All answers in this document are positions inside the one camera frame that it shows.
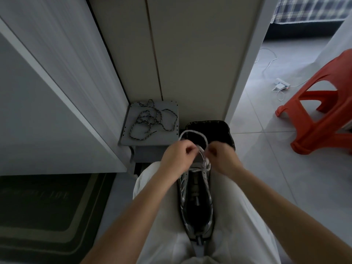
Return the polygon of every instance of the checkered blanket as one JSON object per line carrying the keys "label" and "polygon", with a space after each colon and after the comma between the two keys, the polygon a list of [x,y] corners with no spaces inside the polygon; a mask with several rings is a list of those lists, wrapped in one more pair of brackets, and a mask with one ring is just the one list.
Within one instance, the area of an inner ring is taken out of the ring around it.
{"label": "checkered blanket", "polygon": [[343,21],[352,0],[279,0],[271,23]]}

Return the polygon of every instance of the white pants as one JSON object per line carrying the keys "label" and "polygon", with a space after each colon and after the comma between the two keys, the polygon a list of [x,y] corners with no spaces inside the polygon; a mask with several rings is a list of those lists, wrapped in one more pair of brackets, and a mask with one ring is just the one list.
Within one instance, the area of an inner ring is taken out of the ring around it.
{"label": "white pants", "polygon": [[[133,198],[156,173],[160,162],[136,181]],[[178,211],[177,184],[167,192],[149,232],[138,264],[145,263],[278,263],[274,236],[242,190],[229,178],[211,171],[215,226],[205,257],[195,257]]]}

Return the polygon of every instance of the dark green doormat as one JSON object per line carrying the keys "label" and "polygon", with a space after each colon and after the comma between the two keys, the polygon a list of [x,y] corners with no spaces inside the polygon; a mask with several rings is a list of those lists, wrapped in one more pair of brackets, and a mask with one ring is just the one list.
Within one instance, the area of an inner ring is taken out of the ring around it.
{"label": "dark green doormat", "polygon": [[115,173],[0,176],[0,260],[79,263]]}

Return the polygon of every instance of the person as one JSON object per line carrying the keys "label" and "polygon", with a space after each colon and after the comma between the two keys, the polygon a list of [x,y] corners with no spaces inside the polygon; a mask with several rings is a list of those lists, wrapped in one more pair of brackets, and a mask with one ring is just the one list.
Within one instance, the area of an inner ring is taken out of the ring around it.
{"label": "person", "polygon": [[161,162],[142,172],[130,206],[81,263],[280,263],[272,233],[294,263],[352,263],[347,244],[246,170],[221,142],[206,149],[215,226],[205,256],[195,257],[175,181],[197,154],[189,140],[169,146]]}

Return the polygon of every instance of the red plastic stool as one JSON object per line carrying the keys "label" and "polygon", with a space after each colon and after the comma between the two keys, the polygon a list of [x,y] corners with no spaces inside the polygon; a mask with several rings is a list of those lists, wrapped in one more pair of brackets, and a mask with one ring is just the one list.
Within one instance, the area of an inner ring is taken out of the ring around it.
{"label": "red plastic stool", "polygon": [[[307,91],[313,84],[327,80],[337,91]],[[300,100],[319,100],[318,111],[324,117],[313,122]],[[292,149],[301,155],[310,154],[322,147],[344,147],[352,149],[352,133],[337,134],[352,120],[352,49],[323,66],[283,106],[276,110],[276,116],[286,112],[297,130],[297,137],[291,143]]]}

